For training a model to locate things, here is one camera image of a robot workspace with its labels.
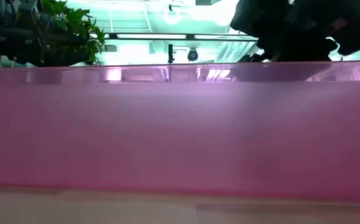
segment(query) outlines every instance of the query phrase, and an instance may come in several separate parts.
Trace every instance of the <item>fluorescent light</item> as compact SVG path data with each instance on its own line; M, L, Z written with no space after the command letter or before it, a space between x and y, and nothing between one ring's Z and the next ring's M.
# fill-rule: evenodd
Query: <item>fluorescent light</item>
M185 39L182 34L118 34L119 39Z
M93 38L97 38L97 34L90 34L90 36L93 37ZM110 38L109 34L104 35L104 39L107 39L107 38Z
M206 40L252 40L256 41L257 38L249 35L195 35L195 39Z

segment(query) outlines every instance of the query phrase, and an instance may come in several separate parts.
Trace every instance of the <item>pink counter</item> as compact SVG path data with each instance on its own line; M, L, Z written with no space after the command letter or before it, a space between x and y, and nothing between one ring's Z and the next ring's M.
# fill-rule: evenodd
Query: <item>pink counter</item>
M0 69L0 184L360 201L360 62Z

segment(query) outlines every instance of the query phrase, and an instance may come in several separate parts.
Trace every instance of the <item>black camera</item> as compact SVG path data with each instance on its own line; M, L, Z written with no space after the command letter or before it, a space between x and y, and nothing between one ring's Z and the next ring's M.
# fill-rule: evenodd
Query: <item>black camera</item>
M188 56L187 56L188 60L190 62L195 62L196 60L198 60L198 53L196 49L191 49L190 52L188 52Z

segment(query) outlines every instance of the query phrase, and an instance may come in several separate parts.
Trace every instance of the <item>ceiling light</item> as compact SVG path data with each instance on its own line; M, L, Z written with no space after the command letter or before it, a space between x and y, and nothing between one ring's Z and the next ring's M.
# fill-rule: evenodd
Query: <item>ceiling light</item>
M90 34L90 36L93 37L93 38L97 38L97 34ZM110 38L109 34L104 35L104 39L107 39L107 38Z
M184 34L118 34L119 39L185 39Z
M172 11L172 14L174 13L174 15L170 16L171 12L169 11L169 9L167 9L165 11L165 13L163 14L163 19L165 20L165 22L169 25L176 25L180 22L181 20L181 15L180 15L180 12L179 11L175 11L173 10Z
M250 35L195 35L195 39L206 39L206 40L250 40L256 41L257 38Z

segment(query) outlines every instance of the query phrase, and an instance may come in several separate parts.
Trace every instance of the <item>potted plant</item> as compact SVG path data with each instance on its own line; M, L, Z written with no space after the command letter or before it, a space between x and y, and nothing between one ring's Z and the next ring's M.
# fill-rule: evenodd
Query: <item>potted plant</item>
M55 55L54 59L64 58L88 58L85 63L95 65L98 63L97 53L102 53L105 46L105 33L96 26L96 18L89 16L88 9L71 9L66 6L66 1L40 0L43 5L43 13L52 17L53 23L63 31L85 39L85 45L51 45L50 49ZM44 62L36 62L37 66L43 66Z

